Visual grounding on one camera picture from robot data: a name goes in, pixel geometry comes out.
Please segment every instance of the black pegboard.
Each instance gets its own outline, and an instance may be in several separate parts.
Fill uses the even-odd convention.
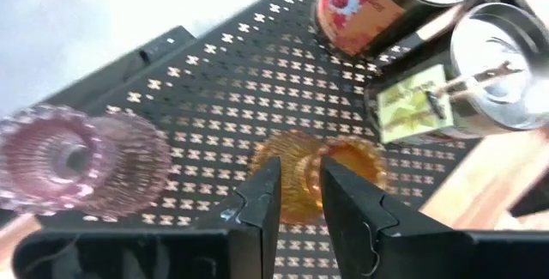
[[[47,228],[180,229],[245,180],[253,149],[280,130],[377,140],[365,122],[364,83],[375,65],[329,56],[313,39],[313,0],[261,0],[86,112],[136,113],[172,146],[172,175],[149,209],[125,218],[67,212]],[[476,141],[399,148],[378,144],[388,192],[418,209]],[[280,226],[275,278],[336,278],[325,223]]]

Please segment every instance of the tin can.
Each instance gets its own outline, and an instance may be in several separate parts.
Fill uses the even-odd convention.
[[[447,81],[466,77],[453,91],[472,91],[449,102],[453,124],[397,142],[446,142],[538,129],[549,122],[547,54],[547,30],[528,12],[506,3],[482,4],[469,11],[452,33],[391,64],[389,71],[374,78],[365,91],[368,118],[381,124],[374,111],[379,95],[391,85],[428,70],[441,70]],[[473,75],[505,61],[519,72],[479,88],[482,81]]]
[[[369,59],[442,9],[464,0],[316,0],[311,21],[319,43],[348,60]]]

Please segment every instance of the silver can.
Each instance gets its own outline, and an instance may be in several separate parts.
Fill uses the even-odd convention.
[[[505,3],[482,4],[469,11],[443,43],[446,46],[442,50],[424,49],[416,57],[419,63],[397,65],[409,69],[386,72],[383,83],[374,79],[367,87],[367,106],[372,107],[377,93],[436,64],[443,66],[447,81],[466,77],[455,90],[468,91],[468,95],[450,103],[453,126],[398,142],[420,144],[478,138],[534,130],[549,122],[549,36],[528,12]],[[474,74],[505,61],[519,72],[480,87],[481,81]]]

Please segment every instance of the pink glass candle holder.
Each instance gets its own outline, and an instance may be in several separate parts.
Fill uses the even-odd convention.
[[[0,208],[120,216],[164,189],[169,147],[147,120],[36,106],[0,121]]]

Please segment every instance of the red label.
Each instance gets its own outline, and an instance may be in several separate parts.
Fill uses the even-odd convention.
[[[320,28],[332,44],[356,55],[405,10],[392,0],[318,0]]]

